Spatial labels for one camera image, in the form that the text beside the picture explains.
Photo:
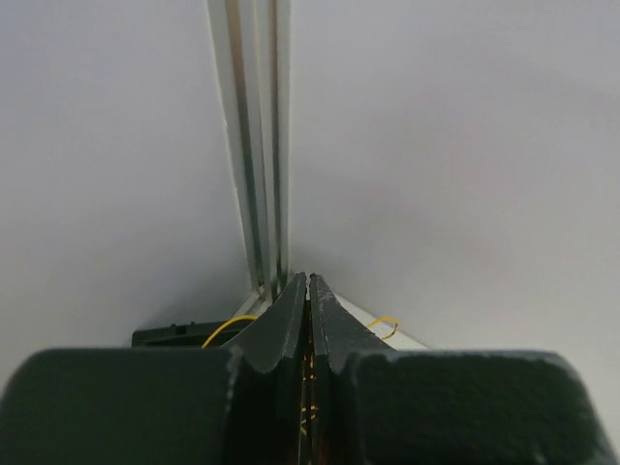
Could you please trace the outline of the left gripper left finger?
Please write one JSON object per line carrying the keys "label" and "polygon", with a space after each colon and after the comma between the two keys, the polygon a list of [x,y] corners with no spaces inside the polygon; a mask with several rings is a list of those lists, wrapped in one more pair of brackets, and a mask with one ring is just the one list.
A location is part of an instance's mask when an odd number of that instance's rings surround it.
{"label": "left gripper left finger", "polygon": [[217,348],[58,349],[1,399],[5,464],[295,464],[306,277]]}

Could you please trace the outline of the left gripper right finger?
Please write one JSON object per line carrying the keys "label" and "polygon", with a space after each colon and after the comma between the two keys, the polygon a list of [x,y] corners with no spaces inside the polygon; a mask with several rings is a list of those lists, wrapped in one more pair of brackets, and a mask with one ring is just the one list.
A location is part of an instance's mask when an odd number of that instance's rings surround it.
{"label": "left gripper right finger", "polygon": [[602,464],[585,385],[539,351],[402,351],[309,284],[321,464]]}

